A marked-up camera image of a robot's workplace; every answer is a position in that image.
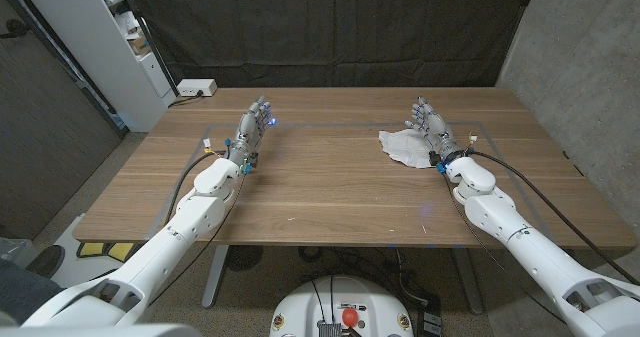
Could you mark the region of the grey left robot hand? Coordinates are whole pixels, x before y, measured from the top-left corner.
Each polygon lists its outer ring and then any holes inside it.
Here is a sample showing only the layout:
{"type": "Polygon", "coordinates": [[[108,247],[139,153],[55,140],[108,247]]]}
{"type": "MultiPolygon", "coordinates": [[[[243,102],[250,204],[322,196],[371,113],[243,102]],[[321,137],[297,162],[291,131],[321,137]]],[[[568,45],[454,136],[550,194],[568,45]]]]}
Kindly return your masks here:
{"type": "Polygon", "coordinates": [[[242,172],[257,165],[258,149],[267,129],[276,124],[271,105],[262,95],[241,115],[234,138],[228,147],[227,159],[242,172]]]}

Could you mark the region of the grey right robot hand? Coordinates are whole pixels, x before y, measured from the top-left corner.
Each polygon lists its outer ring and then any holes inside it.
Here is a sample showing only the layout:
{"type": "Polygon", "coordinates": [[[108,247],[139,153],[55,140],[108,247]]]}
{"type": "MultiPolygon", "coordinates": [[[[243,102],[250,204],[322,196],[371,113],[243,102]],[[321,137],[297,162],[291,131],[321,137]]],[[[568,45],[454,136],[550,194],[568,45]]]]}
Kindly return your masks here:
{"type": "Polygon", "coordinates": [[[433,167],[446,167],[454,160],[466,156],[464,149],[457,144],[450,125],[422,96],[412,105],[411,117],[405,125],[417,131],[427,142],[430,147],[429,162],[433,167]]]}

